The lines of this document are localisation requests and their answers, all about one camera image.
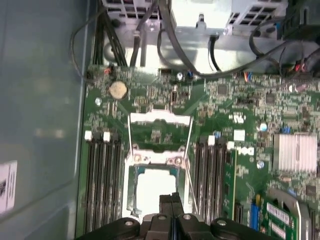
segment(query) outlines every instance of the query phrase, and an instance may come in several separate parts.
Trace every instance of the capacitor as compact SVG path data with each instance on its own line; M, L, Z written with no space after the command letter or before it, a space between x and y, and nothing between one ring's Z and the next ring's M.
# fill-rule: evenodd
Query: capacitor
M307 89L308 85L307 84L301 84L301 85L296 85L294 87L294 90L297 92L297 93L301 93L303 91L305 91Z
M194 73L192 71L188 71L186 73L186 75L187 75L188 79L193 79L194 78Z
M262 122L262 123L258 124L258 126L256 126L256 129L259 132L266 132L268 130L268 126L266 123Z
M176 79L178 79L178 81L182 81L184 79L184 74L182 72L178 72L176 75Z
M285 183L291 183L292 179L290 176L281 176L280 180Z

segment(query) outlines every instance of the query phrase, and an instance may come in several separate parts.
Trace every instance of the blue slot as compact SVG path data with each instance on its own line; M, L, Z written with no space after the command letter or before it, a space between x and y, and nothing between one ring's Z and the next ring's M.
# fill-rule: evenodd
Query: blue slot
M283 127L282 130L281 130L281 132L282 132L283 134L289 134L290 131L291 131L291 128L290 128L289 126L285 126L285 127Z
M256 231L259 231L259 214L260 207L256 206L255 203L252 203L250 207L250 228Z

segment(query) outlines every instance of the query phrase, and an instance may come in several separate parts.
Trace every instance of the white label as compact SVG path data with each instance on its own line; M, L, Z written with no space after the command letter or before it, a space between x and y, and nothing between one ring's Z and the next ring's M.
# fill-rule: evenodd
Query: white label
M273 216L275 216L276 218L278 218L279 220L281 220L289 226L290 218L289 215L286 214L284 211L281 211L280 209L272 206L270 203L266 204L266 210L268 213L272 214Z
M255 148L254 147L240 147L238 146L236 148L239 155L249 155L254 156L255 155Z
M271 229L274 231L280 238L286 240L286 232L282 230L280 227L275 225L274 223L271 224Z
M17 161L0 164L0 214L15 205Z
M233 131L233 141L244 142L245 139L246 139L246 131L245 130L234 130Z
M243 124L245 122L245 118L243 118L241 115L233 115L233 121L236 124Z

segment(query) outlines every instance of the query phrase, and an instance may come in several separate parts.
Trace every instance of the black cable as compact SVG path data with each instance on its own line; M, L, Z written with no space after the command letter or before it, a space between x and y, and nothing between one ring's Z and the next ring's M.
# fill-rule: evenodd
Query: black cable
M138 26L136 26L136 31L138 32L139 35L134 37L133 40L133 52L130 60L130 67L135 67L137 63L137 57L138 57L138 52L140 48L140 34L141 30L143 29L144 24L146 21L151 17L152 13L157 9L158 7L158 0L155 0L152 5L149 7L149 9L146 11L146 13L143 15L142 19L139 21Z
M284 77L285 76L285 73L282 71L282 61L284 59L284 55L285 55L285 52L286 52L286 47L283 48L281 54L280 54L280 57L279 57L279 74L281 77Z
M223 71L223 72L218 72L218 73L207 73L207 74L203 74L200 73L199 71L197 71L197 69L194 67L194 65L190 62L190 60L188 59L188 57L186 56L185 52L183 51L183 49L181 48L177 37L175 35L175 30L172 26L172 22L171 22L171 17L170 17L170 13L169 10L167 8L167 3L166 0L160 0L159 1L159 9L160 9L160 13L162 16L162 19L165 23L165 31L167 32L167 35L170 39L170 42L173 46L174 51L176 52L176 54L178 55L178 57L182 60L183 64L185 64L185 66L192 71L195 75L201 77L201 78L205 78L207 80L218 80L218 78L223 78L226 77L230 74L233 73L238 73L238 72L242 72L246 69L251 68L252 66L262 62L263 60L269 58L272 54L276 53L277 51L281 50L284 47L288 47L289 45L291 45L292 43L295 42L295 40L288 40L285 41L284 43L276 46L274 49L271 49L270 51L268 51L267 53L265 53L264 55L262 55L261 57L259 57L256 60L253 60L251 62L248 62L242 66L236 67L234 69L231 70L227 70L227 71Z
M263 23L261 23L260 25L258 25L251 33L250 35L250 38L249 38L249 46L250 46L250 49L251 51L257 56L257 58L260 58L261 56L264 55L264 53L262 51L260 51L257 46L255 45L255 42L254 42L254 35L255 33L262 27L264 26L267 26L267 25L270 25L270 24L276 24L276 23L279 23L279 22L282 22L285 18L284 17L275 17L271 20L267 20ZM275 67L277 70L280 69L280 66L279 66L279 63L277 62L277 60L271 58L271 57L268 57L267 59L268 61L270 61Z
M98 1L98 11L103 8L101 1ZM104 64L104 25L102 16L98 16L96 21L96 29L94 36L94 46L93 46L93 57L92 63L94 65L103 65Z
M214 68L218 72L221 72L221 69L218 66L218 64L216 62L216 58L215 58L215 43L218 39L219 39L219 36L211 36L210 37L210 58L211 58L211 61L212 61Z
M116 63L118 64L118 66L127 67L128 64L126 61L126 55L125 55L124 49L119 41L119 38L115 32L115 29L112 25L111 19L107 11L104 11L102 13L102 17L103 17L105 32L109 39Z
M79 68L79 65L77 64L76 61L76 56L75 56L75 38L76 35L78 34L78 32L80 32L81 29L83 29L85 26L89 25L90 23L92 23L94 20L97 19L97 17L99 17L102 13L104 13L106 11L105 8L102 8L100 11L98 11L95 15L93 15L92 17L90 17L84 24L82 24L80 27L78 27L72 34L70 37L70 57L71 57L71 61L72 64L76 70L76 73L88 84L92 84L95 83L96 81L98 81L99 79L103 78L104 74L98 75L96 78L94 79L89 79L85 76L82 75L81 70Z
M157 53L158 53L158 56L160 58L160 61L165 65L167 66L169 69L174 69L174 70L178 70L178 71L185 71L185 70L188 70L186 67L184 66L181 66L181 65L175 65L171 62L169 62L165 57L164 55L162 54L161 52L161 43L162 43L162 33L164 32L165 30L164 29L161 29L158 33L158 38L157 38L157 41L156 41L156 50L157 50Z

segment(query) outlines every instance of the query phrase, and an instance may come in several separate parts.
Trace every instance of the microchip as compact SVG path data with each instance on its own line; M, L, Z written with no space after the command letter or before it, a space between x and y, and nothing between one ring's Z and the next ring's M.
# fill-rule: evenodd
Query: microchip
M159 143L160 143L160 137L156 136L156 137L154 138L154 142L155 142L156 144L159 144Z
M315 197L317 195L317 187L313 185L306 185L305 194L309 197Z
M229 195L229 185L228 184L224 185L224 194Z
M219 84L218 85L218 94L219 95L227 95L228 93L228 87L225 84Z
M227 153L226 153L225 162L226 162L227 164L231 164L231 163L232 163L231 153L230 153L230 152L227 152Z
M268 105L274 105L276 103L276 96L272 93L265 95L265 103Z
M309 118L309 112L308 112L308 109L305 106L302 107L302 117L304 119Z

